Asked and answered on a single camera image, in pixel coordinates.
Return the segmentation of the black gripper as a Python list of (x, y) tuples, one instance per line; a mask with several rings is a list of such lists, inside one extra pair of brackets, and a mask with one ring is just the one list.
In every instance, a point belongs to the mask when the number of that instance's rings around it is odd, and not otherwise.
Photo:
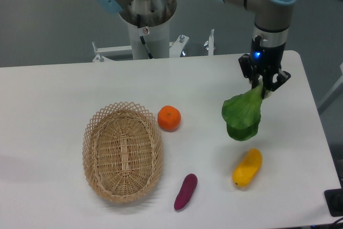
[(250, 55), (243, 54), (238, 62), (251, 88), (256, 88), (259, 84), (259, 76), (263, 76), (263, 99), (265, 99), (270, 92), (276, 91), (289, 80), (291, 74), (281, 70), (285, 43), (276, 47), (265, 47), (262, 43), (260, 35), (252, 39)]

